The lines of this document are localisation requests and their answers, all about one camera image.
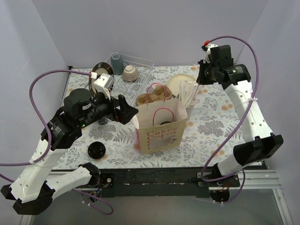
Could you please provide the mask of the cream round plate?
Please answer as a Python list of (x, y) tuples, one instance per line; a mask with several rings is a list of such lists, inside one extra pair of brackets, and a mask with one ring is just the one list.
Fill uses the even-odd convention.
[(178, 95), (180, 82), (184, 83), (185, 81), (195, 82), (196, 79), (193, 76), (187, 74), (176, 74), (171, 76), (171, 78), (167, 82), (167, 87), (170, 89), (173, 96)]

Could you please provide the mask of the black mounting rail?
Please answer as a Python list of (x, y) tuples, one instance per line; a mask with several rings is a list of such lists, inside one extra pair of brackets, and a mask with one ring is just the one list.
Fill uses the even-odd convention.
[(201, 167), (102, 169), (102, 198), (132, 196), (195, 196), (209, 198), (209, 188), (221, 189), (229, 183), (238, 187), (237, 176), (230, 181), (206, 183)]

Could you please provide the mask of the patterned ceramic bowl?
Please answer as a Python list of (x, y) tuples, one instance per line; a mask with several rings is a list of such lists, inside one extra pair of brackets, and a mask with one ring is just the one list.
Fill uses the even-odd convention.
[(135, 66), (127, 65), (122, 73), (122, 79), (126, 82), (136, 81), (140, 76), (140, 72)]

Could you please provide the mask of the black rimmed cream plate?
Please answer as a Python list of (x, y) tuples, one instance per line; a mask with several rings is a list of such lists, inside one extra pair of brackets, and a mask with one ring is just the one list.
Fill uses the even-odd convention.
[[(105, 62), (100, 62), (97, 65), (94, 66), (92, 69), (92, 72), (97, 73), (97, 78), (99, 78), (103, 73), (110, 75), (112, 78), (114, 78), (114, 73), (112, 67)], [(96, 88), (94, 87), (93, 82), (95, 79), (89, 78), (89, 90), (94, 97), (97, 94)]]

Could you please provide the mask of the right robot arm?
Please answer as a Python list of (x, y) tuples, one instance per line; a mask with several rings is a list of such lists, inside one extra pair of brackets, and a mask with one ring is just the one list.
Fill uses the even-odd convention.
[(199, 61), (197, 83), (222, 86), (240, 119), (244, 143), (236, 145), (233, 153), (216, 163), (210, 174), (201, 174), (202, 180), (223, 186), (236, 172), (244, 167), (270, 158), (281, 147), (282, 135), (275, 135), (262, 115), (255, 98), (256, 87), (243, 64), (235, 65), (229, 45), (218, 46), (205, 42), (202, 46), (206, 55)]

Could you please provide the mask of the white straw holder cup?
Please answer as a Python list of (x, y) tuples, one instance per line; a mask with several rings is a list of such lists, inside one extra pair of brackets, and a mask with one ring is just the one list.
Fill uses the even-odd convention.
[(176, 98), (184, 105), (187, 119), (190, 118), (194, 106), (199, 103), (199, 100), (196, 99), (199, 87), (197, 82), (180, 81), (179, 83), (179, 93)]

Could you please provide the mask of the grey blue mug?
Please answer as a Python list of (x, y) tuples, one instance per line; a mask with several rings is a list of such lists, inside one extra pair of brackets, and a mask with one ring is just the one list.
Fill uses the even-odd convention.
[(123, 59), (119, 54), (113, 54), (111, 56), (111, 66), (115, 75), (121, 75), (123, 73)]

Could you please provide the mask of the floral table mat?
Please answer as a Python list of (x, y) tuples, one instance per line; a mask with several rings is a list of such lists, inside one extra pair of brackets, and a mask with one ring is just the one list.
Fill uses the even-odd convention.
[[(222, 146), (239, 122), (232, 102), (217, 84), (200, 87), (196, 97), (200, 102), (186, 122), (179, 147), (142, 155), (132, 123), (122, 125), (108, 120), (107, 124), (99, 125), (96, 122), (83, 130), (82, 137), (59, 159), (55, 169), (76, 169), (87, 162), (101, 169), (197, 167), (207, 162), (214, 165), (229, 156), (235, 145), (244, 143), (243, 132), (236, 131)], [(88, 147), (93, 142), (101, 142), (106, 147), (101, 159), (88, 155)]]

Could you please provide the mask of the pink paper gift bag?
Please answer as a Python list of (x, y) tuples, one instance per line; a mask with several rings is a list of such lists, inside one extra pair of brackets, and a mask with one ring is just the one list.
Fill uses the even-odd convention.
[[(142, 155), (180, 145), (188, 116), (179, 99), (148, 102), (136, 108), (139, 112), (132, 122)], [(171, 123), (160, 125), (164, 121)]]

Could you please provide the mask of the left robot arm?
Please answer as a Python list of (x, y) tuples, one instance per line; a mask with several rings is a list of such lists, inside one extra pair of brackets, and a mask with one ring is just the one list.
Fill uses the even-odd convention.
[(82, 129), (107, 117), (127, 124), (138, 113), (123, 95), (111, 97), (114, 79), (92, 73), (98, 88), (96, 96), (84, 88), (72, 90), (64, 99), (54, 117), (44, 124), (35, 153), (19, 177), (1, 188), (6, 199), (13, 200), (13, 209), (19, 215), (38, 215), (55, 198), (76, 187), (96, 187), (100, 183), (100, 170), (92, 163), (80, 165), (76, 170), (57, 178), (48, 178), (57, 161), (82, 136)]

